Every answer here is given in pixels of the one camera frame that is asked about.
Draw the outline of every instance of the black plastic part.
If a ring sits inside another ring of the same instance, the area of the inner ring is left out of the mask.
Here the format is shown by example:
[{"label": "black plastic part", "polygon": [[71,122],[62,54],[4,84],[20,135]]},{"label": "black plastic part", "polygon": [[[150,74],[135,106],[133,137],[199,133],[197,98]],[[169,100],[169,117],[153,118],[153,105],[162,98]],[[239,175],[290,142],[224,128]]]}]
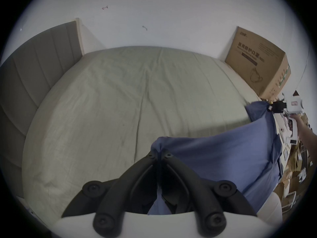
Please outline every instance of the black plastic part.
[{"label": "black plastic part", "polygon": [[162,198],[172,214],[193,211],[186,185],[170,166],[163,166],[161,187]]},{"label": "black plastic part", "polygon": [[200,177],[187,165],[175,157],[170,157],[168,151],[162,154],[162,168],[171,177],[183,181],[191,197],[197,216],[198,231],[206,237],[219,235],[226,227],[226,219],[220,204],[212,191]]},{"label": "black plastic part", "polygon": [[116,237],[125,211],[147,214],[156,200],[158,183],[173,214],[195,210],[198,231],[205,237],[223,231],[226,226],[223,211],[256,216],[234,183],[201,179],[171,153],[165,151],[159,160],[156,154],[150,152],[119,179],[86,183],[62,217],[96,212],[95,231],[104,237]]},{"label": "black plastic part", "polygon": [[237,189],[233,182],[228,180],[220,180],[218,182],[212,183],[209,183],[209,188],[212,189],[225,212],[256,216],[256,212],[250,203]]},{"label": "black plastic part", "polygon": [[112,185],[103,197],[93,220],[93,228],[103,237],[116,237],[121,232],[123,213],[128,208],[131,190],[141,181],[140,177],[155,172],[156,158],[153,153],[131,166]]},{"label": "black plastic part", "polygon": [[270,104],[268,110],[273,113],[283,113],[286,108],[286,103],[283,101],[275,101]]},{"label": "black plastic part", "polygon": [[69,203],[61,217],[79,216],[96,212],[102,198],[116,180],[105,182],[89,181],[85,183],[82,190]]}]

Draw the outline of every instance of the blue cloth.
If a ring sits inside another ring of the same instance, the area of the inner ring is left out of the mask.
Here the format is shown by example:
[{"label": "blue cloth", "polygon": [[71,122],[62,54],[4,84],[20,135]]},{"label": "blue cloth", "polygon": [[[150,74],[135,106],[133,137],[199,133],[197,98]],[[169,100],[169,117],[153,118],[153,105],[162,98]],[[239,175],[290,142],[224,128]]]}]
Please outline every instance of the blue cloth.
[{"label": "blue cloth", "polygon": [[[247,125],[213,137],[159,137],[151,150],[169,150],[201,178],[234,182],[258,212],[283,173],[282,143],[268,105],[257,101],[246,106],[251,120]],[[160,192],[148,214],[171,214]]]}]

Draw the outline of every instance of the human arm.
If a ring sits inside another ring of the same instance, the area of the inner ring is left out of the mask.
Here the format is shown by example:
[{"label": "human arm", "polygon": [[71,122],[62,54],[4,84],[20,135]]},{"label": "human arm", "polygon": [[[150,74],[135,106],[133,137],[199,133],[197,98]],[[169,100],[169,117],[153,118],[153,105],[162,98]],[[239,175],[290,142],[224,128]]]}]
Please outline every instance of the human arm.
[{"label": "human arm", "polygon": [[298,115],[291,114],[290,117],[296,120],[298,136],[309,152],[313,163],[317,163],[317,135],[304,124]]}]

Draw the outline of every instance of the gray headboard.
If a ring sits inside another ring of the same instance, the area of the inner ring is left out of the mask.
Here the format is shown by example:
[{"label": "gray headboard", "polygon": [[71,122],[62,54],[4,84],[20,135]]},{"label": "gray headboard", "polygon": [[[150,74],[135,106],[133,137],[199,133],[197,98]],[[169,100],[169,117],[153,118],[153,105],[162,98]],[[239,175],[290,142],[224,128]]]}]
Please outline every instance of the gray headboard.
[{"label": "gray headboard", "polygon": [[22,44],[0,67],[0,168],[23,197],[22,153],[42,100],[82,57],[76,21],[50,28]]}]

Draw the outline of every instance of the white bed sheet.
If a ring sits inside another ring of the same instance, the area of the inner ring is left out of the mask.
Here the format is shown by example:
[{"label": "white bed sheet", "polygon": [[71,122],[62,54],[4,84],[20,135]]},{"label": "white bed sheet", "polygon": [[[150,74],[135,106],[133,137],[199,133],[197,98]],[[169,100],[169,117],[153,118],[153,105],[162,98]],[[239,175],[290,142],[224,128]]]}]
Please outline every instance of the white bed sheet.
[{"label": "white bed sheet", "polygon": [[28,131],[25,200],[51,227],[90,180],[118,178],[161,136],[205,137],[249,123],[260,100],[224,62],[169,48],[86,54],[50,90]]}]

